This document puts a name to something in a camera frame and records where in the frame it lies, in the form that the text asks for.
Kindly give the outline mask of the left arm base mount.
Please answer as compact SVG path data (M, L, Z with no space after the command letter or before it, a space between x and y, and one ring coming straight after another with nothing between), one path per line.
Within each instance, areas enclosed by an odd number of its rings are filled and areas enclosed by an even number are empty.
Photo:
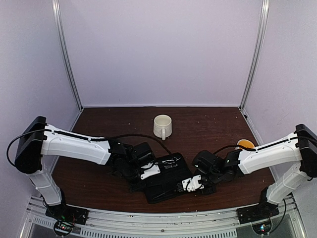
M79 225L86 224L89 213L87 209L69 206L65 202L56 206L49 206L43 201L43 205L46 207L45 215L55 218L57 221Z

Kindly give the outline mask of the black hair clip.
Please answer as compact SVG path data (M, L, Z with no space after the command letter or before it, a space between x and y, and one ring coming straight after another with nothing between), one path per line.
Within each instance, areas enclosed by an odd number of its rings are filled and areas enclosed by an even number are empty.
M160 197L162 197L162 196L164 196L164 195L166 195L166 194L168 194L168 193L171 193L171 192L174 193L174 192L175 192L175 189L170 189L170 190L164 191L163 193L154 196L152 199L158 199L158 198L160 198Z

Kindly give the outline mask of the black zippered tool case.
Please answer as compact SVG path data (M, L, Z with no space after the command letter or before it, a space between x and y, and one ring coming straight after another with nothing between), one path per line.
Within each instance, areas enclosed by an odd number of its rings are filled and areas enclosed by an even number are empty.
M163 160L168 160L173 157L180 158L178 162L178 167L172 169L165 169L162 166ZM192 177L192 173L187 166L187 163L181 153L172 153L166 156L156 158L161 173L158 175L151 176L146 179L146 188L143 191L130 191L130 192L142 192L144 193L146 200L149 204L160 203L178 196L181 196L185 193L181 182L184 179ZM175 189L174 193L168 193L158 199L152 199L154 196L163 193L164 191Z

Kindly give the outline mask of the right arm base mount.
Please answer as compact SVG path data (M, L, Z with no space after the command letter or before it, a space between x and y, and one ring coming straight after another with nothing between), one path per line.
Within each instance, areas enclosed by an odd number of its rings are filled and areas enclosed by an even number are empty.
M259 204L237 209L240 224L251 223L263 219L269 219L279 214L278 205L260 201Z

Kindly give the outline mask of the silver thinning scissors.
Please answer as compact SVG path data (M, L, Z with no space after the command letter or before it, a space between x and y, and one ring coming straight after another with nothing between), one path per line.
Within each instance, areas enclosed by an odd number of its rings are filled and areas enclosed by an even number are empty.
M176 168L176 167L178 167L179 160L180 160L180 158L177 158L177 157L173 157L173 158L168 159L168 160L163 160L162 161L162 166L165 169Z

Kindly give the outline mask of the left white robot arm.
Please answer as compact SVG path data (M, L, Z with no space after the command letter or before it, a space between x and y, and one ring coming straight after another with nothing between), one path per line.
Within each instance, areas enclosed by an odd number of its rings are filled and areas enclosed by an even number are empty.
M43 165L43 156L69 157L111 166L130 183L161 173L147 143L132 146L120 142L117 137L91 137L65 131L48 124L42 116L36 117L21 135L10 141L7 157L14 142L18 142L18 147L10 164L29 177L47 209L60 220L67 220L71 209L66 205L64 192Z

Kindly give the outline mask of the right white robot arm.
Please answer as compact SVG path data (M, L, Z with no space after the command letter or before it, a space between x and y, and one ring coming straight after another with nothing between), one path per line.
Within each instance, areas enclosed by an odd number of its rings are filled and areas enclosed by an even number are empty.
M232 181L263 168L291 162L291 168L274 184L263 190L262 202L254 207L254 215L264 219L285 196L305 181L317 176L317 136L304 124L286 137L254 148L234 145L223 159L217 153L200 151L193 159L196 174L180 182L183 191L202 190L213 193L216 184Z

